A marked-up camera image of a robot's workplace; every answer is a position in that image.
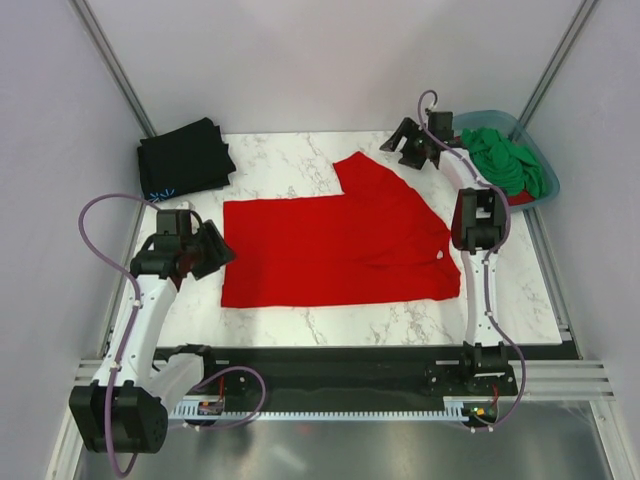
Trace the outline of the blue plastic basin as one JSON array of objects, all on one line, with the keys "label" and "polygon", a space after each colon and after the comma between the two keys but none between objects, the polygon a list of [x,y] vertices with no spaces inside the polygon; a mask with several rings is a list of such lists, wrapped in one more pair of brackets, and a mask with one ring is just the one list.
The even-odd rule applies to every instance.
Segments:
[{"label": "blue plastic basin", "polygon": [[525,207],[520,206],[515,209],[512,208],[513,211],[523,211],[538,207],[557,197],[560,191],[557,175],[538,145],[536,145],[535,141],[531,138],[526,129],[521,128],[521,125],[515,117],[499,110],[475,111],[457,114],[453,117],[453,128],[459,140],[463,129],[467,128],[475,130],[482,127],[496,129],[515,144],[528,146],[534,152],[542,165],[544,177],[549,185],[548,193]]}]

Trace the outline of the red t shirt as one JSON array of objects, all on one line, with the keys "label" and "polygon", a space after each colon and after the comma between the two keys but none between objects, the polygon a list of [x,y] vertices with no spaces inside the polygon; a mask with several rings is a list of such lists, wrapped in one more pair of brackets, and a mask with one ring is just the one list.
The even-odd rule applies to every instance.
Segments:
[{"label": "red t shirt", "polygon": [[228,201],[226,308],[325,307],[459,296],[450,231],[418,191],[361,152],[337,195]]},{"label": "red t shirt", "polygon": [[527,190],[522,190],[516,195],[512,195],[508,197],[508,204],[511,208],[515,209],[516,207],[525,207],[526,205],[535,201],[536,198],[533,197]]}]

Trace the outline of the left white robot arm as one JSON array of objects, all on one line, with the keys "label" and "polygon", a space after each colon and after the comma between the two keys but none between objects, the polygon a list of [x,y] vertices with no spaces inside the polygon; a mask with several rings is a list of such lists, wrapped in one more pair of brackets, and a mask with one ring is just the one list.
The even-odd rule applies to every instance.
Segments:
[{"label": "left white robot arm", "polygon": [[153,362],[159,336],[187,277],[201,280],[233,261],[215,224],[191,209],[161,210],[156,230],[125,270],[133,293],[89,384],[76,386],[69,407],[85,447],[97,453],[151,454],[160,450],[168,417],[193,388],[208,393],[219,369],[209,348],[176,348],[160,371]]}]

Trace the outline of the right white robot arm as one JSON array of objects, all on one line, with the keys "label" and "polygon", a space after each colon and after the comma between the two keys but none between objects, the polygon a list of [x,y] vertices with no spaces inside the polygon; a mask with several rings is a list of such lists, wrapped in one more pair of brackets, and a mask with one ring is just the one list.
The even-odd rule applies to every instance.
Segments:
[{"label": "right white robot arm", "polygon": [[458,381],[477,394],[494,378],[510,382],[508,339],[497,321],[497,261],[510,233],[509,205],[502,190],[490,184],[470,154],[449,144],[453,114],[435,112],[429,122],[404,118],[380,149],[401,152],[399,163],[420,170],[428,161],[457,190],[451,241],[460,252],[467,293],[467,330]]}]

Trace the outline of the folded black t shirt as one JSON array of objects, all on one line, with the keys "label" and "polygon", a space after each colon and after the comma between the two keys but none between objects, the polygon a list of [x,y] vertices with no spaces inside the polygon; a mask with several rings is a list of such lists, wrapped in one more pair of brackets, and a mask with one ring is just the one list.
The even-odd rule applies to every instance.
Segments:
[{"label": "folded black t shirt", "polygon": [[141,189],[150,202],[224,188],[236,171],[220,127],[208,117],[142,139],[137,158]]}]

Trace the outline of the green t shirt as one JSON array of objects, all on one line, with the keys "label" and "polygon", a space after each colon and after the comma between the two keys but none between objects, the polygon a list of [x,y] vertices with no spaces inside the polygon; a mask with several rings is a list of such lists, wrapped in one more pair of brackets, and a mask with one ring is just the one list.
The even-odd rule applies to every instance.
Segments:
[{"label": "green t shirt", "polygon": [[493,128],[463,129],[460,140],[486,180],[501,187],[508,197],[526,191],[534,199],[548,193],[549,185],[534,152],[517,145]]}]

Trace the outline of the red t shirt in basin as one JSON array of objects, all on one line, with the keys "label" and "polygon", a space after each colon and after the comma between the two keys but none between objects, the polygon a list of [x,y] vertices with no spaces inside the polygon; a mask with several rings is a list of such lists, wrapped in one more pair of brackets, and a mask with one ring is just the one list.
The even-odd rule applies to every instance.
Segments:
[{"label": "red t shirt in basin", "polygon": [[512,195],[508,197],[508,204],[511,208],[515,209],[516,207],[525,207],[526,205],[535,201],[536,198],[533,197],[527,190],[522,190],[516,195]]}]

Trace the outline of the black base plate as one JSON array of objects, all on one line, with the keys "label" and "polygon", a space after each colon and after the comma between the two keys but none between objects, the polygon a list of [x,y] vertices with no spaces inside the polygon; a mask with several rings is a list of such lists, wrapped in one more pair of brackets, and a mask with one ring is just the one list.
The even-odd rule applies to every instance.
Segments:
[{"label": "black base plate", "polygon": [[446,397],[513,397],[512,380],[463,379],[457,347],[209,348],[200,394],[222,394],[232,412],[431,410]]}]

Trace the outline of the right aluminium frame post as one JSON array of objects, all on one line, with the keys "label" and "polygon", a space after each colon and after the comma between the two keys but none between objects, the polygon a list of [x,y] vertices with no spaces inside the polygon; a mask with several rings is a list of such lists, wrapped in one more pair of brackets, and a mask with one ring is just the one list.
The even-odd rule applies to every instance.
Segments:
[{"label": "right aluminium frame post", "polygon": [[599,4],[599,0],[582,0],[579,2],[578,8],[564,30],[518,117],[518,123],[522,129],[526,129],[531,123]]}]

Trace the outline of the aluminium frame post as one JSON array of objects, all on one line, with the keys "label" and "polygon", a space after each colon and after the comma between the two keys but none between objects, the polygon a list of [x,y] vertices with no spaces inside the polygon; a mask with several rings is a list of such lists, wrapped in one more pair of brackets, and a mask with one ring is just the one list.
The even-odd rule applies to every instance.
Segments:
[{"label": "aluminium frame post", "polygon": [[578,8],[564,30],[518,117],[518,123],[522,129],[526,129],[531,123],[599,4],[599,0],[582,0],[579,2]]},{"label": "aluminium frame post", "polygon": [[156,129],[90,3],[86,0],[70,0],[69,3],[89,35],[91,42],[98,51],[143,133],[146,137],[155,136],[157,134]]}]

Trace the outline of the left aluminium frame post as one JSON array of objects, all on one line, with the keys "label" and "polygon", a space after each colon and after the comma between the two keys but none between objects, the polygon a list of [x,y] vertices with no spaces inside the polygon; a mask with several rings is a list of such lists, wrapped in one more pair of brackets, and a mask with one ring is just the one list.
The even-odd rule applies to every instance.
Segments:
[{"label": "left aluminium frame post", "polygon": [[155,136],[157,134],[156,129],[90,3],[86,0],[70,0],[69,3],[89,35],[91,42],[98,51],[143,133],[146,137]]}]

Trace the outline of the aluminium rail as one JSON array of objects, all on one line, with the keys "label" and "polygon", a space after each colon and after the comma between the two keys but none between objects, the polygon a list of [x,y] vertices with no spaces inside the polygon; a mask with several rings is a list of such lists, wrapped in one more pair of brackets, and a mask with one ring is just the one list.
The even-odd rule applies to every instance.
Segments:
[{"label": "aluminium rail", "polygon": [[608,372],[597,360],[528,361],[524,401],[610,401]]}]

